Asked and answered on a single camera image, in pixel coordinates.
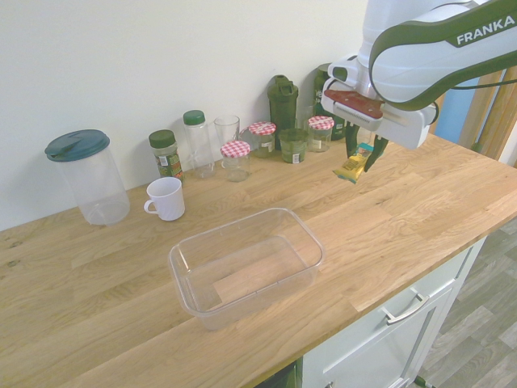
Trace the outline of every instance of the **butcher block counter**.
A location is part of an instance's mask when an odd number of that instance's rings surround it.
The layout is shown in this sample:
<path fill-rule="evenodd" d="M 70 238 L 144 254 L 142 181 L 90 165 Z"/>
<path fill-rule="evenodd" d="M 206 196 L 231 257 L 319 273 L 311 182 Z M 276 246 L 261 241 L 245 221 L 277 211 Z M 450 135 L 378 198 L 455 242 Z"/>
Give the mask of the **butcher block counter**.
<path fill-rule="evenodd" d="M 356 185 L 332 172 L 345 152 L 252 158 L 241 183 L 189 171 L 177 221 L 145 213 L 142 186 L 114 226 L 71 209 L 1 232 L 0 386 L 252 387 L 517 215 L 516 169 L 432 135 L 390 144 Z M 179 304 L 170 249 L 272 207 L 324 245 L 315 283 L 208 331 Z"/>

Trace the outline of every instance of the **silver handle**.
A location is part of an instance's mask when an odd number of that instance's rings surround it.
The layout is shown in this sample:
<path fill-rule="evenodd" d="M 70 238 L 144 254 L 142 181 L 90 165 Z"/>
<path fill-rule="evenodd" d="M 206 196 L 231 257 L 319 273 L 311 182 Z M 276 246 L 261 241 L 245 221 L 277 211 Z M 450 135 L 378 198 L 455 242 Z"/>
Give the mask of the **silver handle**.
<path fill-rule="evenodd" d="M 387 322 L 388 326 L 393 325 L 394 323 L 403 321 L 404 319 L 410 317 L 411 315 L 413 315 L 414 313 L 419 311 L 427 303 L 427 301 L 429 300 L 429 296 L 424 297 L 422 294 L 417 293 L 417 299 L 420 302 L 417 305 L 415 305 L 415 307 L 407 310 L 404 314 L 400 314 L 398 317 L 393 316 L 389 311 L 385 310 L 386 317 L 388 317 L 388 322 Z"/>

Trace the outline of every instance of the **green lid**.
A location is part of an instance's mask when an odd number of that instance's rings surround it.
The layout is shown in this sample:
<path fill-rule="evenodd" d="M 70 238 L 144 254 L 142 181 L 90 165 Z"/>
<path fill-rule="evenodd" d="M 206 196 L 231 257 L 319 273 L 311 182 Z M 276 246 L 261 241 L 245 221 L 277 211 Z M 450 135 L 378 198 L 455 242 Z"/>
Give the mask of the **green lid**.
<path fill-rule="evenodd" d="M 317 67 L 317 77 L 329 78 L 329 65 L 330 63 L 324 63 Z"/>
<path fill-rule="evenodd" d="M 169 129 L 162 129 L 149 135 L 149 143 L 153 148 L 167 148 L 176 142 L 174 133 Z"/>
<path fill-rule="evenodd" d="M 199 125 L 204 123 L 203 111 L 188 111 L 183 114 L 183 123 L 186 125 Z"/>
<path fill-rule="evenodd" d="M 45 153 L 53 162 L 72 162 L 95 155 L 109 144 L 109 137 L 102 131 L 83 129 L 52 140 Z"/>
<path fill-rule="evenodd" d="M 267 97 L 276 100 L 296 101 L 298 87 L 289 81 L 285 75 L 276 75 L 275 83 L 267 89 Z"/>

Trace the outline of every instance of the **mug handle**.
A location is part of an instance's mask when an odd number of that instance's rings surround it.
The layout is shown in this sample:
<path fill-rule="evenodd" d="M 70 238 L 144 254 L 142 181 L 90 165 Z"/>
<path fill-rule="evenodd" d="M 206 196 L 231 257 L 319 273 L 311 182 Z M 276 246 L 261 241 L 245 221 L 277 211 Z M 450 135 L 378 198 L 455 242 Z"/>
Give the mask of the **mug handle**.
<path fill-rule="evenodd" d="M 145 202 L 144 210 L 149 214 L 158 214 L 156 210 L 149 210 L 149 206 L 153 203 L 153 200 L 148 200 Z"/>

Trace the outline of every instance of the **gray floor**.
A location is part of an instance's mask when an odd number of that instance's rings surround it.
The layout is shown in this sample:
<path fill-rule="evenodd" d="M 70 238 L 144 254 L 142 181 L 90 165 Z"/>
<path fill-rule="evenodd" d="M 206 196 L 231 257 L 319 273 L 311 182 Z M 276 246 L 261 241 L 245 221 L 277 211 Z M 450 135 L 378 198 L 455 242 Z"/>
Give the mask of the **gray floor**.
<path fill-rule="evenodd" d="M 437 388 L 517 388 L 517 218 L 486 239 L 419 374 Z"/>

